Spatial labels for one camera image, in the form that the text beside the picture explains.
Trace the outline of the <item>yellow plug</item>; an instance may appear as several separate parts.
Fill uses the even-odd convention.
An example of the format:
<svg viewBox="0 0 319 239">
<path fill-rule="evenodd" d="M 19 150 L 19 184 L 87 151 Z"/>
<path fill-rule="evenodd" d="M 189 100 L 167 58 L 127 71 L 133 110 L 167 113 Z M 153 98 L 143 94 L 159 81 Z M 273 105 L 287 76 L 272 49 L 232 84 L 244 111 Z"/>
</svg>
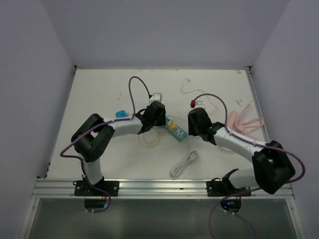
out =
<svg viewBox="0 0 319 239">
<path fill-rule="evenodd" d="M 172 121 L 172 120 L 169 120 L 169 121 L 167 122 L 167 128 L 168 128 L 168 130 L 170 130 L 170 131 L 175 131 L 175 129 L 176 129 L 176 123 L 175 123 L 174 121 Z"/>
</svg>

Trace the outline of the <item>teal power strip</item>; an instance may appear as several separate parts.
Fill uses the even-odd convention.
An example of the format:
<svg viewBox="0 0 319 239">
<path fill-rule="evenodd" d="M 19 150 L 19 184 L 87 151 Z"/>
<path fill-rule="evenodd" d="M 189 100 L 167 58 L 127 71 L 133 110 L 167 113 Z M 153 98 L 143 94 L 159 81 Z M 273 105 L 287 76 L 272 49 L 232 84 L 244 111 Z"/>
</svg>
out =
<svg viewBox="0 0 319 239">
<path fill-rule="evenodd" d="M 187 136 L 188 136 L 188 133 L 183 130 L 181 127 L 179 127 L 177 124 L 176 124 L 176 129 L 175 131 L 170 131 L 168 130 L 167 128 L 167 122 L 171 120 L 170 118 L 166 117 L 165 118 L 165 125 L 163 126 L 163 128 L 169 132 L 175 139 L 177 139 L 178 141 L 183 141 Z"/>
</svg>

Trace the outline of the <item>blue plug adapter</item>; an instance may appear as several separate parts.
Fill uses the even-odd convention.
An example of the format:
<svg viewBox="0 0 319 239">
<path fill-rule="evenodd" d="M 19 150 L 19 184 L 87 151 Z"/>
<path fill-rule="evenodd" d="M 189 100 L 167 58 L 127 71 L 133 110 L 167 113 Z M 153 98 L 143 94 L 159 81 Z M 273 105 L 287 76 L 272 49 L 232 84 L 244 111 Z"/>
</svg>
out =
<svg viewBox="0 0 319 239">
<path fill-rule="evenodd" d="M 126 112 L 125 110 L 120 110 L 120 111 L 115 113 L 116 118 L 127 118 L 129 116 L 130 116 L 130 114 L 128 112 Z"/>
</svg>

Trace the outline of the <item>pink power strip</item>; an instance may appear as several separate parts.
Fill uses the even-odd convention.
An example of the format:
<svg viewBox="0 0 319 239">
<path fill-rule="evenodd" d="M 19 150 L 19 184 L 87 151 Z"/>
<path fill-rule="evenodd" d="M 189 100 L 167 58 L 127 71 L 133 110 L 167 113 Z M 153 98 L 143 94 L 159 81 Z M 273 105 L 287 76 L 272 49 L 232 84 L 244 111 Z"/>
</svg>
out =
<svg viewBox="0 0 319 239">
<path fill-rule="evenodd" d="M 237 111 L 232 111 L 229 114 L 228 120 L 227 120 L 228 128 L 232 128 L 234 126 L 234 123 L 236 122 L 237 115 L 238 115 Z"/>
</svg>

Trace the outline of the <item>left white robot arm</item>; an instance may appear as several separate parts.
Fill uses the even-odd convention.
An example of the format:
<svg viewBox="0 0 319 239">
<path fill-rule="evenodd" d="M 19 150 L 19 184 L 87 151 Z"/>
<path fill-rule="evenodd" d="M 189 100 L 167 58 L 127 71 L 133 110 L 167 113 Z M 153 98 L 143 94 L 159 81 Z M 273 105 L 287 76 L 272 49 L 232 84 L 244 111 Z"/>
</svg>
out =
<svg viewBox="0 0 319 239">
<path fill-rule="evenodd" d="M 102 193 L 104 179 L 100 157 L 114 137 L 128 134 L 142 134 L 154 126 L 165 125 L 165 106 L 154 101 L 133 118 L 116 118 L 104 121 L 98 114 L 92 114 L 71 137 L 71 144 L 80 155 L 81 167 L 87 181 L 86 190 L 96 196 Z"/>
</svg>

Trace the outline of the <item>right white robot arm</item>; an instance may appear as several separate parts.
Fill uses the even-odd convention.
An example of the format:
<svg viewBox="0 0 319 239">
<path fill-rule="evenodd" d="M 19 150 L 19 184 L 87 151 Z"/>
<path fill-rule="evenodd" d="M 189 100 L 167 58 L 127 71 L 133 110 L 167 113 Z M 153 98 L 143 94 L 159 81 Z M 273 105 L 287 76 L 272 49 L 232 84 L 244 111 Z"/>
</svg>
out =
<svg viewBox="0 0 319 239">
<path fill-rule="evenodd" d="M 211 188 L 220 195 L 234 195 L 251 187 L 276 193 L 296 171 L 280 143 L 265 143 L 243 137 L 226 129 L 221 122 L 211 122 L 203 108 L 192 109 L 187 116 L 189 135 L 232 150 L 252 163 L 250 169 L 235 168 L 221 179 L 211 180 Z"/>
</svg>

